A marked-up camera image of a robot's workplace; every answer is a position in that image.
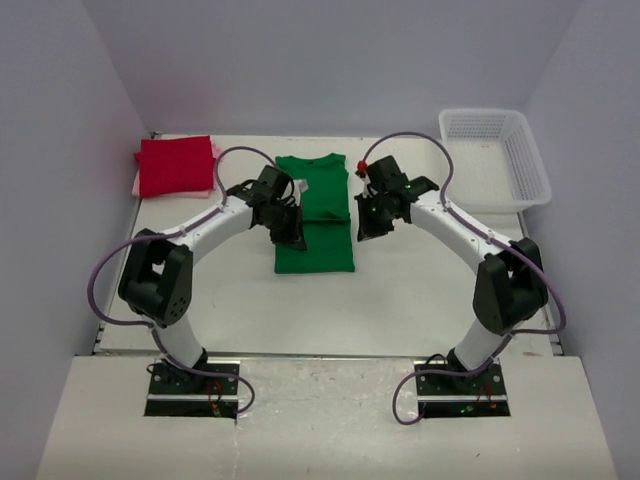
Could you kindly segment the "green t shirt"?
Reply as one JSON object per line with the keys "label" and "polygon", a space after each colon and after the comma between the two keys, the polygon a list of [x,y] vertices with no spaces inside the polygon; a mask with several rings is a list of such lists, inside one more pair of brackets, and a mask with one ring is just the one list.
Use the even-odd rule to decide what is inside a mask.
{"label": "green t shirt", "polygon": [[355,262],[349,210],[346,156],[330,153],[305,159],[280,156],[276,164],[295,180],[304,180],[302,227],[307,250],[275,248],[277,274],[353,273]]}

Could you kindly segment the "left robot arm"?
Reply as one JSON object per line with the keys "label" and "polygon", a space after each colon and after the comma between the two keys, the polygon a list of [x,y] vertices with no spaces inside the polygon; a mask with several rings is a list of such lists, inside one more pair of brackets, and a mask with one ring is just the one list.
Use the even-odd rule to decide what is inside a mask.
{"label": "left robot arm", "polygon": [[266,166],[257,179],[230,188],[219,204],[187,223],[162,232],[143,229],[134,237],[117,293],[150,328],[183,391],[198,392],[208,379],[202,363],[206,350],[188,318],[194,267],[255,226],[266,228],[273,244],[304,252],[302,194],[307,189],[306,181]]}

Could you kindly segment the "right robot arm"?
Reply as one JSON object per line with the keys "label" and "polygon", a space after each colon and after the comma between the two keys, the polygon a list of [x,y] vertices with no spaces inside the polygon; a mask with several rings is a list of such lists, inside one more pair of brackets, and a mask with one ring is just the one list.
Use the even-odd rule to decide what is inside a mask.
{"label": "right robot arm", "polygon": [[527,238],[496,234],[468,214],[454,215],[436,183],[424,176],[409,179],[392,156],[360,161],[356,175],[364,182],[355,196],[358,241],[382,237],[402,220],[433,235],[476,274],[474,320],[449,352],[446,368],[454,391],[471,391],[508,335],[548,302],[547,287],[533,271],[542,267],[539,248]]}

